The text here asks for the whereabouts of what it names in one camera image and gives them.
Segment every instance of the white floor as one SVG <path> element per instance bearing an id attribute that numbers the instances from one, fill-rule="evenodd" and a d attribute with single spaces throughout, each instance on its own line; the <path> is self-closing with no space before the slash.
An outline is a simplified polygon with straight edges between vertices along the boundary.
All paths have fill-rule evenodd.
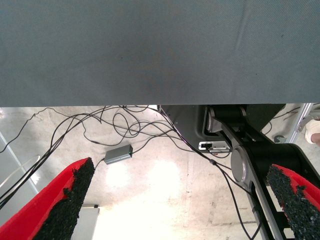
<path id="1" fill-rule="evenodd" d="M 294 107 L 288 104 L 281 112 Z M 66 115 L 92 112 L 100 107 L 55 107 Z M 26 119 L 42 108 L 2 108 L 0 132 L 7 141 L 14 138 Z M 106 111 L 103 118 L 111 122 L 116 110 Z M 162 120 L 159 114 L 146 110 L 135 114 L 139 120 Z M 272 120 L 268 137 L 288 134 L 295 116 Z M 64 116 L 47 109 L 32 119 L 20 137 L 11 144 L 19 160 L 24 163 L 36 155 L 42 155 L 50 145 L 52 133 Z M 125 126 L 117 116 L 115 123 Z M 121 138 L 112 126 L 100 124 L 95 119 L 85 122 L 87 136 L 106 144 Z M 60 171 L 73 161 L 91 157 L 96 164 L 106 150 L 114 147 L 96 145 L 83 137 L 81 125 L 72 130 L 47 162 L 36 172 L 33 180 L 41 190 Z M 152 126 L 148 133 L 158 133 Z M 120 146 L 132 144 L 134 150 L 147 139 L 140 134 L 123 140 Z M 187 148 L 183 142 L 179 146 Z M 316 169 L 320 170 L 320 148 L 310 145 L 303 134 L 297 144 L 304 150 Z M 218 159 L 230 165 L 230 158 Z M 245 227 L 252 235 L 257 225 L 246 194 L 234 187 Z M 85 204 L 98 204 L 98 217 L 94 240 L 100 239 L 156 239 L 156 240 L 244 240 L 247 239 L 239 223 L 228 186 L 217 168 L 195 153 L 179 150 L 167 137 L 152 139 L 146 147 L 133 154 L 132 159 L 105 165 L 96 170 L 87 192 Z"/>

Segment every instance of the black foam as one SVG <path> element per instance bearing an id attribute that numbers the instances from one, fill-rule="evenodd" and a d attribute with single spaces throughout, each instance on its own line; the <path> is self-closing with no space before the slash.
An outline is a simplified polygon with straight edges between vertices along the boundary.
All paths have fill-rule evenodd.
<path id="1" fill-rule="evenodd" d="M 71 239 L 94 172 L 95 168 L 91 158 L 78 170 L 73 171 L 74 182 L 71 190 L 63 189 L 67 198 L 53 206 L 48 218 L 34 236 L 34 240 Z"/>
<path id="2" fill-rule="evenodd" d="M 304 186 L 297 187 L 296 194 L 290 178 L 275 166 L 271 166 L 267 180 L 297 240 L 320 240 L 320 212 L 304 196 Z"/>

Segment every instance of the gray wall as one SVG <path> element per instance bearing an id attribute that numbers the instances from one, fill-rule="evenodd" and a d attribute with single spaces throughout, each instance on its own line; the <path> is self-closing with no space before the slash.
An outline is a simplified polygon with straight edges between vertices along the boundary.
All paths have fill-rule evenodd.
<path id="1" fill-rule="evenodd" d="M 7 141 L 4 139 L 0 132 L 0 149 L 2 150 Z M 24 169 L 28 169 L 30 165 L 35 163 L 37 157 L 34 157 L 29 165 L 26 165 Z M 3 153 L 0 154 L 0 184 L 21 164 L 27 160 L 20 161 L 17 159 L 15 153 L 10 147 L 8 147 Z M 0 196 L 4 194 L 19 178 L 25 173 L 25 170 L 21 168 L 17 171 L 8 181 L 0 187 Z M 8 201 L 7 204 L 0 210 L 0 226 L 2 226 L 7 220 L 9 220 L 14 214 L 16 214 L 25 204 L 27 204 L 36 194 L 38 190 L 33 184 L 32 180 L 28 180 L 25 184 L 16 192 L 16 194 Z"/>
<path id="2" fill-rule="evenodd" d="M 318 102 L 320 1 L 0 2 L 0 107 Z"/>
<path id="3" fill-rule="evenodd" d="M 93 238 L 99 210 L 93 207 L 81 208 L 71 240 L 91 240 Z"/>

